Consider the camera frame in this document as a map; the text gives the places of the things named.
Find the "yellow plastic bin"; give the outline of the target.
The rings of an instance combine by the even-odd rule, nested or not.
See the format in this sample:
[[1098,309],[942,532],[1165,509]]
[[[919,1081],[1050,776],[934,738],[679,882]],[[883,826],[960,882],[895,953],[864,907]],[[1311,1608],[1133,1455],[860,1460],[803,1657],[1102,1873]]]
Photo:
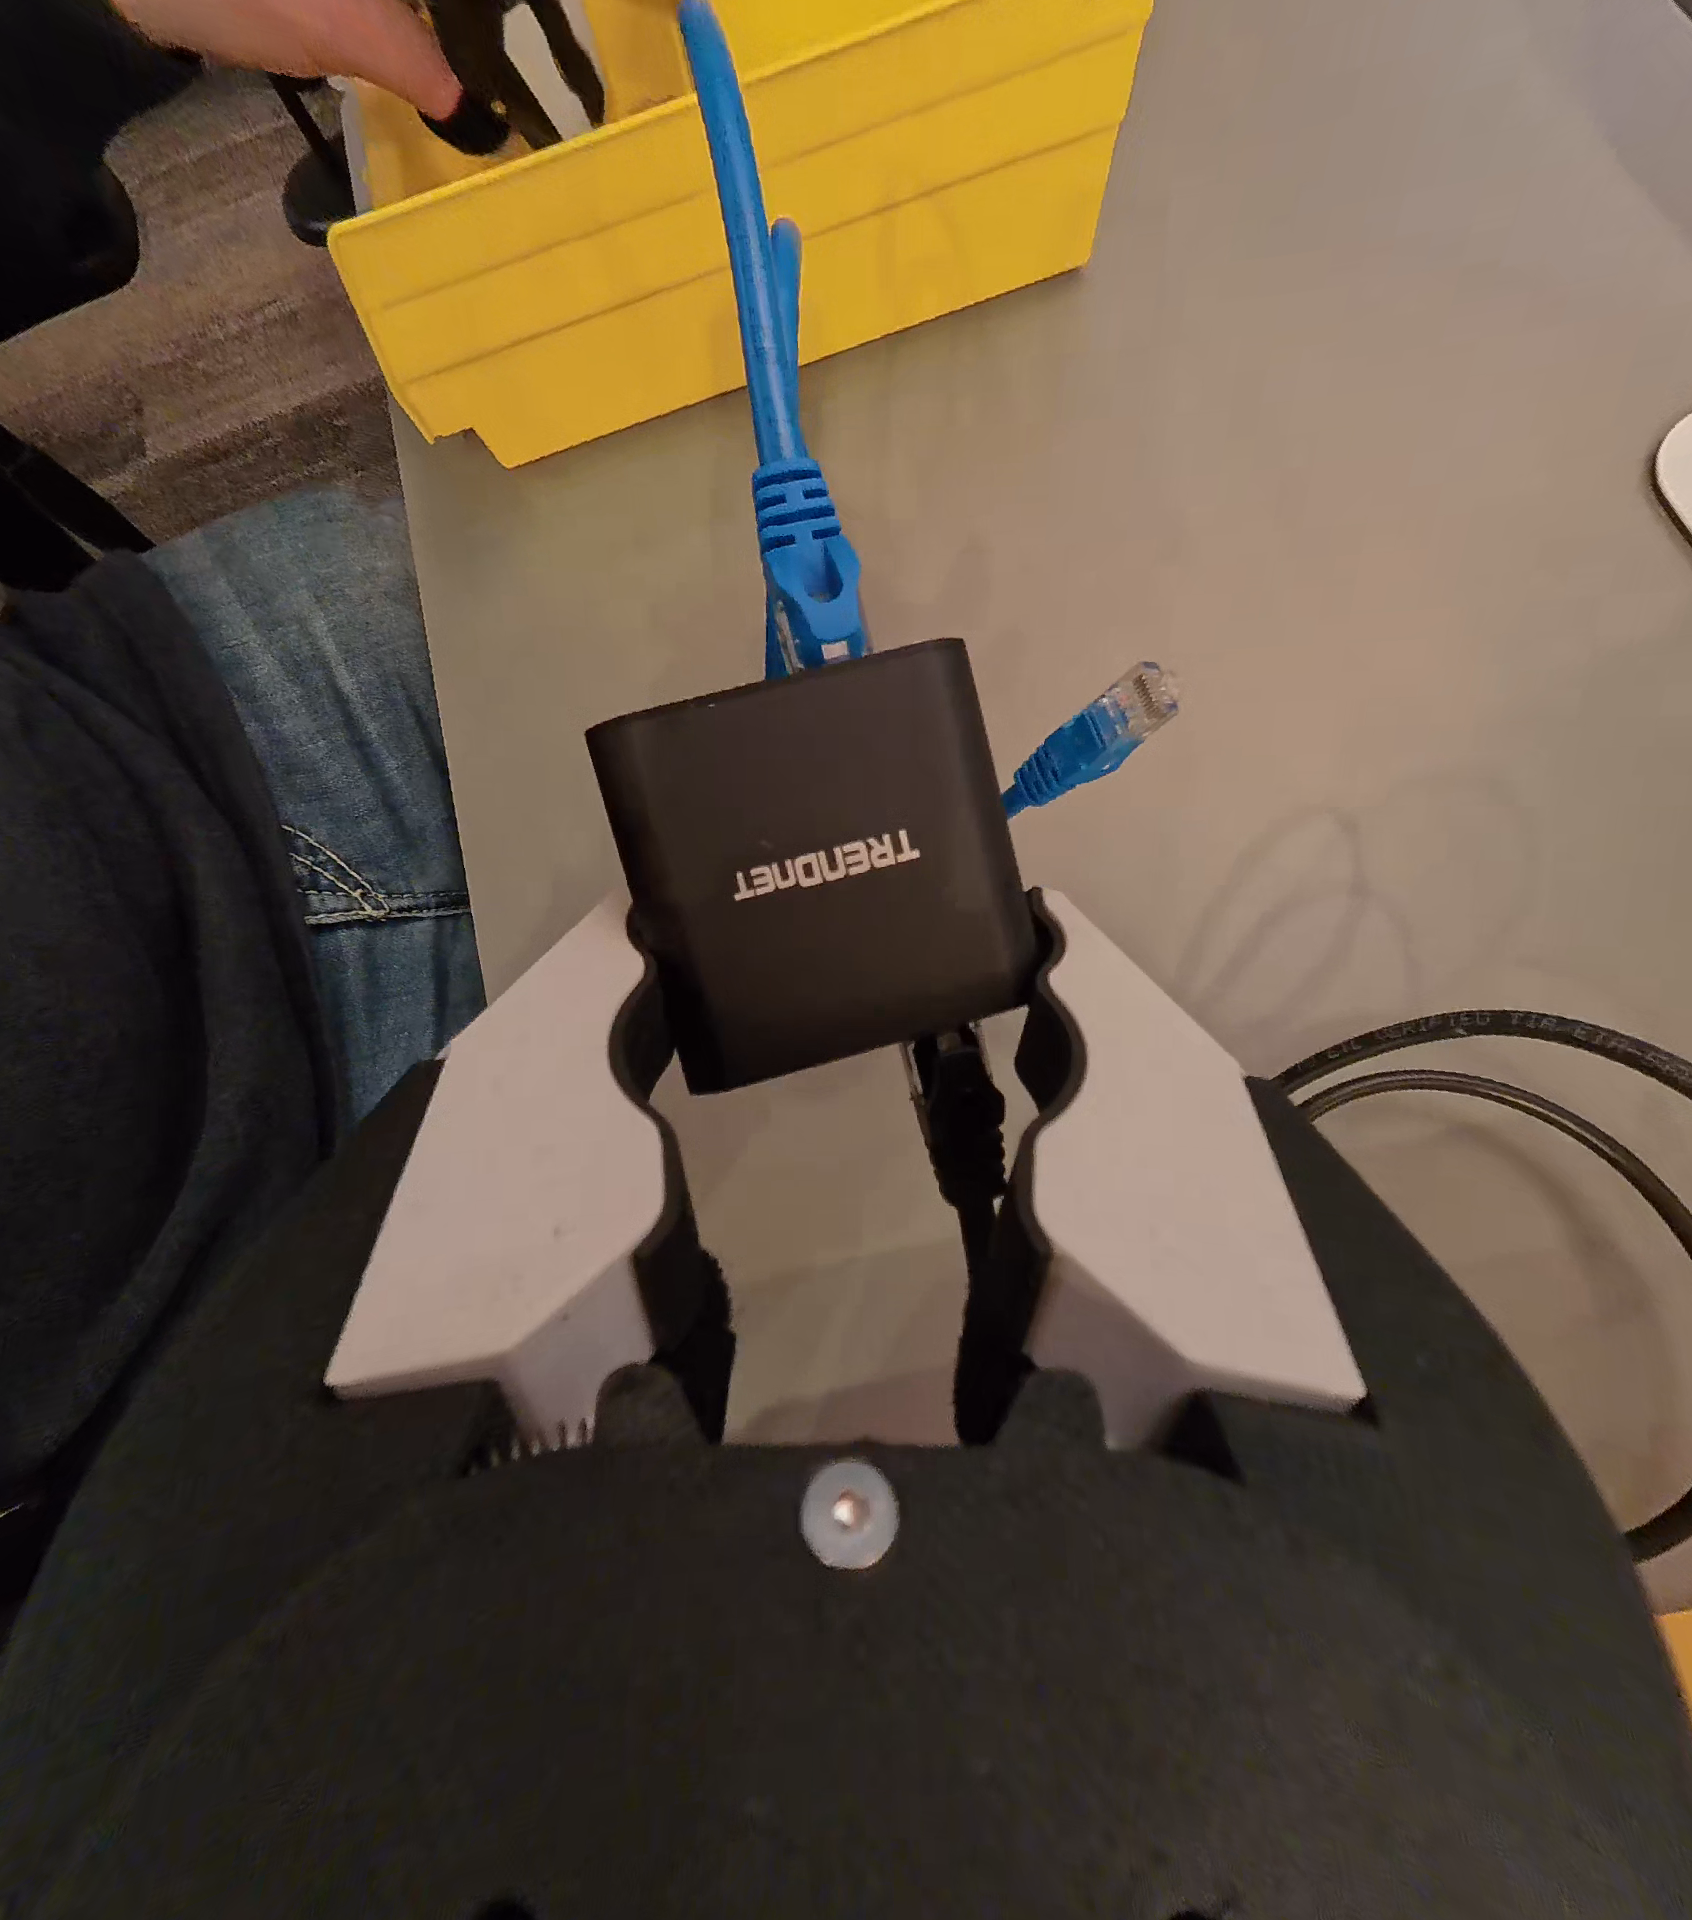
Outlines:
[[[669,5],[587,5],[621,117],[463,156],[363,84],[369,209],[330,254],[428,443],[522,468],[745,382]],[[765,211],[803,233],[801,363],[1086,266],[1148,2],[715,5]]]

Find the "black round stand base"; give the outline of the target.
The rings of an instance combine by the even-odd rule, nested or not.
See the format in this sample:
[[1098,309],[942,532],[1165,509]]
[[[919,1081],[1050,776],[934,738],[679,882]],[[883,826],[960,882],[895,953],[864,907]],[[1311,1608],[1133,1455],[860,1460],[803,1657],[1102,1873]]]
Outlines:
[[268,75],[297,127],[304,153],[283,182],[283,215],[293,237],[329,249],[330,230],[357,215],[354,174],[339,132],[339,96],[326,78]]

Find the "person's left forearm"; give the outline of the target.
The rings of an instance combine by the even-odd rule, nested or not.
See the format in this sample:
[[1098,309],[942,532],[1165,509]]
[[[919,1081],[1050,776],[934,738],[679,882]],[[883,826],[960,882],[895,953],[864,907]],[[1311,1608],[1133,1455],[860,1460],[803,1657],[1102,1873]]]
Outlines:
[[200,75],[112,5],[0,2],[0,310],[120,246],[132,217],[110,189],[115,138]]

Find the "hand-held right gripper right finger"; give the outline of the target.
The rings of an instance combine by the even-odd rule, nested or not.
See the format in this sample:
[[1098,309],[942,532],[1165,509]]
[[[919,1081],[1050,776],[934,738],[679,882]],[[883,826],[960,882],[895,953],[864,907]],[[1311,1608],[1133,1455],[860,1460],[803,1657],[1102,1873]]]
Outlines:
[[1029,907],[1008,1350],[1085,1381],[1109,1448],[1160,1445],[1197,1394],[1350,1415],[1363,1368],[1244,1071],[1064,893]]

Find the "black network switch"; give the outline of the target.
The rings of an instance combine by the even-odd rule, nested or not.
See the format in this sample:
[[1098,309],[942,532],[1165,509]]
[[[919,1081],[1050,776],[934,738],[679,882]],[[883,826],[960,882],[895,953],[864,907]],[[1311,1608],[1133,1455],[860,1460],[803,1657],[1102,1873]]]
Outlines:
[[693,1095],[1025,1005],[1038,938],[963,639],[622,715],[585,740]]

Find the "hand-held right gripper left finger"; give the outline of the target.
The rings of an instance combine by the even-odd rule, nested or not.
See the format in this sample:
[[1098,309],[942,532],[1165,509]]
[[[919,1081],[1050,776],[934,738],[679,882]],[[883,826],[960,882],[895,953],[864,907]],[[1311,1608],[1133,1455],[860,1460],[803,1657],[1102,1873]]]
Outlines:
[[661,1125],[610,1062],[645,980],[608,897],[445,1050],[326,1387],[500,1388],[525,1432],[587,1432],[657,1350],[634,1257],[662,1220]]

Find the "person's left hand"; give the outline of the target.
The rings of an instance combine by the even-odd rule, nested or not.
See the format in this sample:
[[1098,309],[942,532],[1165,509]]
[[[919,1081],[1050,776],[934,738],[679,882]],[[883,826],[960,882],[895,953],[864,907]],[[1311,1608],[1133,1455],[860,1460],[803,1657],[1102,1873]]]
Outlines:
[[426,18],[405,2],[112,2],[144,40],[211,64],[291,80],[374,84],[448,120],[463,83]]

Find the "person's leg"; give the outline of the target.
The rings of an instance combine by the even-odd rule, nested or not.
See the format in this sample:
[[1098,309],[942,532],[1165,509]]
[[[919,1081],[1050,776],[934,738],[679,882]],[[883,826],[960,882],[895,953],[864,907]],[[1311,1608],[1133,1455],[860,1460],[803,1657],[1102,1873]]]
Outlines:
[[488,1002],[403,502],[279,497],[147,564],[265,774],[347,1134]]

